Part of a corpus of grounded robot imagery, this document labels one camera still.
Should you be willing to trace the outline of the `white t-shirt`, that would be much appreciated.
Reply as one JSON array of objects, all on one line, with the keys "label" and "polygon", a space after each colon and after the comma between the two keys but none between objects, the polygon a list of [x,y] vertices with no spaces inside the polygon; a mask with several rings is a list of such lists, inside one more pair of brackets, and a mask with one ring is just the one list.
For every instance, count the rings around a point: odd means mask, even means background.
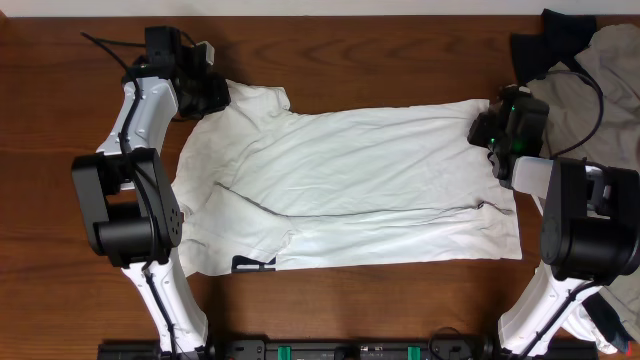
[{"label": "white t-shirt", "polygon": [[521,258],[513,193],[466,139],[487,100],[313,115],[281,87],[229,90],[172,185],[187,274],[226,275],[237,256],[279,270]]}]

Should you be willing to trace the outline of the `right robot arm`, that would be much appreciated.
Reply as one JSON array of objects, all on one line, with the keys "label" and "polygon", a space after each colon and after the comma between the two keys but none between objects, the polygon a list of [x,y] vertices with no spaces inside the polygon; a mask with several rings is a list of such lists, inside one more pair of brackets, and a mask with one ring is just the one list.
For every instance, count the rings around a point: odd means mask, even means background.
[{"label": "right robot arm", "polygon": [[507,189],[543,199],[541,263],[498,321],[484,355],[541,359],[562,323],[586,299],[639,266],[639,175],[587,160],[543,158],[547,103],[524,86],[503,88],[473,121],[467,140],[487,149]]}]

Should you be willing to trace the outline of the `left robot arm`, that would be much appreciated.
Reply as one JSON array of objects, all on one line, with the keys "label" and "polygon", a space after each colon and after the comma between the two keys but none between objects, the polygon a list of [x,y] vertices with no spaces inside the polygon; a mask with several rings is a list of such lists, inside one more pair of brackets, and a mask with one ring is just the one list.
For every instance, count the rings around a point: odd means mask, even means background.
[{"label": "left robot arm", "polygon": [[213,48],[146,45],[124,68],[124,99],[95,153],[71,167],[92,250],[133,283],[158,331],[156,341],[106,341],[100,359],[212,359],[208,319],[179,263],[183,216],[160,152],[175,116],[202,119],[225,109],[225,80],[213,72]]}]

